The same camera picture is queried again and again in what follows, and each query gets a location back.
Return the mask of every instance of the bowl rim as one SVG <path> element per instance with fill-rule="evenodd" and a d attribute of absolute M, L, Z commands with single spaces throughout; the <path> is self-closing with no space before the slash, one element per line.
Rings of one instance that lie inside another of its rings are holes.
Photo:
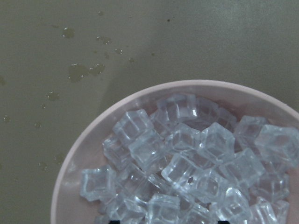
<path fill-rule="evenodd" d="M 266 100 L 281 109 L 283 109 L 285 112 L 288 114 L 292 115 L 296 119 L 299 120 L 299 113 L 296 112 L 294 109 L 292 109 L 290 106 L 287 104 L 284 104 L 283 102 L 279 101 L 278 99 L 263 93 L 261 91 L 252 89 L 247 86 L 243 86 L 240 84 L 234 84 L 230 82 L 224 82 L 224 81 L 217 81 L 217 80 L 203 80 L 203 79 L 191 79 L 191 80 L 181 80 L 181 81 L 174 81 L 174 82 L 168 82 L 168 83 L 163 83 L 163 84 L 158 84 L 154 85 L 148 88 L 145 88 L 143 90 L 137 91 L 117 103 L 113 104 L 109 108 L 107 108 L 103 113 L 101 113 L 98 117 L 96 117 L 88 126 L 87 128 L 79 135 L 79 137 L 76 139 L 72 147 L 70 148 L 56 179 L 55 186 L 53 189 L 53 194 L 52 194 L 52 201 L 51 201 L 51 211 L 50 211 L 50 223 L 51 224 L 56 224 L 56 213 L 57 213 L 57 200 L 58 200 L 58 194 L 59 194 L 59 188 L 61 181 L 63 179 L 64 173 L 66 172 L 67 166 L 73 157 L 76 149 L 82 141 L 85 139 L 85 137 L 95 128 L 95 126 L 103 120 L 105 117 L 107 117 L 110 113 L 114 112 L 117 108 L 119 108 L 121 105 L 125 104 L 126 102 L 129 102 L 135 98 L 141 97 L 143 95 L 163 90 L 163 89 L 170 89 L 173 87 L 184 87 L 184 86 L 190 86 L 190 85 L 198 85 L 198 86 L 210 86 L 210 87 L 221 87 L 221 88 L 227 88 L 227 89 L 233 89 L 241 92 L 248 93 L 250 95 L 256 96 L 260 99 Z"/>

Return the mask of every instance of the clear ice cube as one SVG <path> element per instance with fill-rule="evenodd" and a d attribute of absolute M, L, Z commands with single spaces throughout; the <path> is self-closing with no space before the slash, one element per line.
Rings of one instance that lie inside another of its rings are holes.
<path fill-rule="evenodd" d="M 157 101 L 159 110 L 167 112 L 171 122 L 182 122 L 197 117 L 196 97 L 194 94 L 176 93 Z"/>
<path fill-rule="evenodd" d="M 200 205 L 193 206 L 189 212 L 186 213 L 181 224 L 215 224 L 216 220 L 211 216 L 208 209 Z"/>
<path fill-rule="evenodd" d="M 177 123 L 170 122 L 166 111 L 156 110 L 150 115 L 150 120 L 154 125 L 155 130 L 162 138 L 171 134 Z"/>
<path fill-rule="evenodd" d="M 109 224 L 110 218 L 108 216 L 96 216 L 94 224 Z"/>
<path fill-rule="evenodd" d="M 132 195 L 146 180 L 146 174 L 131 163 L 119 173 L 116 182 L 127 195 Z"/>
<path fill-rule="evenodd" d="M 80 195 L 90 202 L 101 200 L 109 203 L 116 197 L 115 178 L 116 172 L 109 165 L 98 169 L 84 169 Z"/>
<path fill-rule="evenodd" d="M 171 151 L 186 155 L 191 150 L 199 149 L 200 131 L 179 123 L 165 141 Z"/>
<path fill-rule="evenodd" d="M 107 207 L 111 220 L 120 220 L 121 224 L 139 224 L 147 211 L 131 197 L 120 193 Z"/>
<path fill-rule="evenodd" d="M 247 199 L 236 188 L 228 188 L 223 202 L 212 203 L 210 212 L 221 221 L 229 221 L 232 224 L 242 223 L 251 217 Z"/>
<path fill-rule="evenodd" d="M 165 155 L 168 148 L 154 129 L 141 134 L 129 145 L 129 150 L 144 172 L 155 173 L 167 165 Z"/>
<path fill-rule="evenodd" d="M 213 169 L 206 169 L 197 178 L 190 194 L 203 203 L 221 202 L 229 183 Z"/>
<path fill-rule="evenodd" d="M 170 193 L 168 192 L 168 194 L 170 196 L 175 196 L 179 198 L 180 209 L 179 209 L 178 217 L 180 219 L 184 217 L 195 204 L 194 197 L 192 195 L 181 192 L 179 190 L 172 189 Z"/>
<path fill-rule="evenodd" d="M 193 162 L 196 166 L 202 168 L 202 169 L 209 169 L 214 166 L 214 164 L 207 159 L 206 157 L 203 157 L 199 154 L 198 150 L 190 150 L 186 154 L 187 159 L 189 159 L 191 162 Z"/>
<path fill-rule="evenodd" d="M 268 120 L 263 117 L 242 117 L 235 127 L 234 136 L 243 150 L 251 148 L 255 154 L 259 154 L 259 150 L 256 148 L 254 141 L 262 127 L 266 124 L 268 124 Z"/>
<path fill-rule="evenodd" d="M 179 198 L 155 194 L 148 204 L 148 224 L 178 224 Z"/>
<path fill-rule="evenodd" d="M 249 224 L 279 224 L 271 204 L 262 198 L 258 198 L 257 203 L 251 205 L 250 211 L 252 216 Z"/>
<path fill-rule="evenodd" d="M 124 146 L 128 146 L 143 132 L 153 128 L 154 125 L 146 111 L 140 109 L 126 112 L 114 125 L 113 132 Z"/>
<path fill-rule="evenodd" d="M 286 224 L 290 204 L 287 201 L 278 200 L 272 203 L 272 208 L 279 224 Z"/>
<path fill-rule="evenodd" d="M 265 198 L 273 203 L 286 198 L 289 191 L 289 175 L 277 173 L 265 173 L 250 188 L 250 192 L 255 196 Z"/>
<path fill-rule="evenodd" d="M 186 157 L 176 153 L 168 166 L 162 170 L 161 175 L 172 184 L 173 188 L 188 192 L 201 173 L 201 168 Z"/>
<path fill-rule="evenodd" d="M 255 140 L 261 156 L 288 167 L 299 164 L 299 131 L 294 127 L 264 125 Z"/>
<path fill-rule="evenodd" d="M 154 194 L 167 194 L 171 186 L 156 174 L 151 174 L 134 192 L 141 204 L 146 205 Z"/>
<path fill-rule="evenodd" d="M 124 147 L 114 134 L 103 142 L 103 149 L 104 155 L 118 170 L 123 170 L 133 160 L 129 149 Z"/>
<path fill-rule="evenodd" d="M 220 164 L 233 159 L 234 144 L 233 134 L 218 123 L 213 123 L 201 133 L 199 154 L 214 164 Z"/>
<path fill-rule="evenodd" d="M 218 109 L 216 122 L 232 132 L 237 124 L 237 118 L 231 112 L 221 107 Z"/>
<path fill-rule="evenodd" d="M 251 149 L 235 154 L 235 158 L 219 166 L 226 179 L 242 188 L 251 187 L 264 174 L 265 168 Z"/>

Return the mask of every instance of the ice cube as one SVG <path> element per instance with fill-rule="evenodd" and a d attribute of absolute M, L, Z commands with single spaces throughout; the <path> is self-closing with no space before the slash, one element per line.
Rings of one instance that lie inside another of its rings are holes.
<path fill-rule="evenodd" d="M 153 129 L 154 125 L 150 121 L 146 111 L 128 111 L 114 125 L 113 131 L 122 144 L 126 147 L 132 143 L 139 135 L 146 130 Z"/>
<path fill-rule="evenodd" d="M 221 221 L 229 221 L 232 224 L 242 223 L 251 217 L 247 199 L 236 188 L 228 188 L 223 202 L 212 203 L 210 212 Z"/>
<path fill-rule="evenodd" d="M 175 189 L 188 192 L 196 179 L 201 175 L 202 169 L 181 154 L 174 154 L 168 166 L 161 174 Z"/>
<path fill-rule="evenodd" d="M 272 203 L 272 208 L 279 224 L 286 224 L 290 204 L 283 200 L 278 200 Z"/>
<path fill-rule="evenodd" d="M 116 172 L 109 165 L 82 170 L 80 195 L 90 202 L 109 203 L 116 197 L 115 177 Z"/>
<path fill-rule="evenodd" d="M 139 185 L 134 195 L 146 207 L 146 203 L 149 202 L 154 194 L 167 194 L 169 189 L 171 189 L 171 186 L 165 180 L 156 174 L 151 174 L 145 182 Z"/>
<path fill-rule="evenodd" d="M 213 169 L 206 169 L 197 178 L 190 194 L 203 203 L 221 202 L 229 183 Z"/>
<path fill-rule="evenodd" d="M 194 94 L 176 93 L 157 101 L 159 110 L 167 112 L 171 122 L 182 122 L 197 117 L 196 97 Z"/>
<path fill-rule="evenodd" d="M 193 206 L 189 212 L 185 215 L 181 224 L 215 224 L 216 220 L 211 216 L 208 209 L 201 207 L 200 205 Z"/>
<path fill-rule="evenodd" d="M 94 224 L 109 224 L 110 218 L 108 216 L 96 216 Z"/>
<path fill-rule="evenodd" d="M 265 168 L 249 148 L 236 153 L 235 158 L 221 164 L 219 170 L 240 189 L 251 187 L 265 172 Z"/>
<path fill-rule="evenodd" d="M 124 147 L 114 134 L 103 142 L 103 149 L 104 155 L 118 170 L 123 170 L 133 160 L 129 149 Z"/>
<path fill-rule="evenodd" d="M 234 136 L 243 150 L 251 148 L 255 154 L 259 154 L 254 141 L 265 124 L 268 124 L 268 120 L 263 117 L 242 117 L 235 127 Z"/>
<path fill-rule="evenodd" d="M 131 197 L 120 193 L 107 207 L 111 220 L 120 220 L 122 224 L 139 224 L 147 211 Z"/>
<path fill-rule="evenodd" d="M 199 154 L 214 164 L 220 164 L 233 159 L 234 144 L 233 134 L 218 123 L 213 123 L 201 133 Z"/>
<path fill-rule="evenodd" d="M 289 175 L 265 173 L 250 188 L 250 191 L 253 195 L 263 197 L 271 203 L 284 199 L 290 193 Z"/>
<path fill-rule="evenodd" d="M 191 150 L 199 149 L 200 131 L 179 123 L 165 141 L 171 151 L 186 155 Z"/>
<path fill-rule="evenodd" d="M 129 150 L 144 172 L 155 173 L 167 165 L 164 157 L 168 148 L 165 147 L 162 138 L 155 130 L 141 134 L 129 145 Z"/>
<path fill-rule="evenodd" d="M 131 163 L 119 173 L 116 182 L 127 195 L 132 195 L 146 180 L 146 174 Z"/>
<path fill-rule="evenodd" d="M 177 125 L 177 123 L 169 121 L 166 111 L 156 110 L 149 118 L 152 121 L 155 130 L 162 138 L 170 135 L 174 127 Z"/>
<path fill-rule="evenodd" d="M 178 224 L 179 198 L 155 194 L 148 204 L 148 224 Z"/>
<path fill-rule="evenodd" d="M 271 204 L 262 198 L 258 198 L 257 203 L 251 205 L 250 211 L 252 216 L 249 224 L 279 224 Z"/>
<path fill-rule="evenodd" d="M 198 166 L 202 169 L 208 169 L 208 168 L 212 168 L 214 166 L 214 164 L 209 159 L 201 156 L 199 154 L 198 150 L 190 150 L 187 153 L 186 157 L 191 162 L 193 162 L 196 166 Z"/>
<path fill-rule="evenodd" d="M 237 118 L 228 110 L 221 107 L 218 109 L 216 122 L 232 132 L 237 124 Z"/>
<path fill-rule="evenodd" d="M 265 160 L 288 167 L 299 164 L 299 131 L 294 127 L 264 125 L 255 144 Z"/>

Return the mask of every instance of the black object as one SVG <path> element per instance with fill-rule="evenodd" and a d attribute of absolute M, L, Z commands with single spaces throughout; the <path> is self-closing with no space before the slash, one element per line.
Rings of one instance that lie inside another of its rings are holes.
<path fill-rule="evenodd" d="M 229 221 L 218 221 L 218 224 L 230 224 Z"/>
<path fill-rule="evenodd" d="M 120 224 L 120 220 L 110 220 L 109 224 Z"/>

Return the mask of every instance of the bowl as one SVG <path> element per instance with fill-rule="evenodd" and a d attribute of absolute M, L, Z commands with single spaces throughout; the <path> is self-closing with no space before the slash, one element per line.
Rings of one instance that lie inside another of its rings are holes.
<path fill-rule="evenodd" d="M 101 143 L 125 111 L 156 110 L 156 100 L 176 92 L 189 92 L 206 97 L 232 111 L 238 119 L 243 115 L 264 116 L 279 126 L 299 128 L 299 114 L 288 105 L 254 89 L 220 81 L 185 80 L 165 83 L 136 92 L 117 102 L 99 115 L 79 136 L 67 154 L 58 174 L 51 205 L 51 224 L 92 224 L 98 215 L 99 202 L 89 203 L 79 195 L 81 171 L 106 164 Z M 290 175 L 290 209 L 288 224 L 299 220 L 299 168 Z"/>

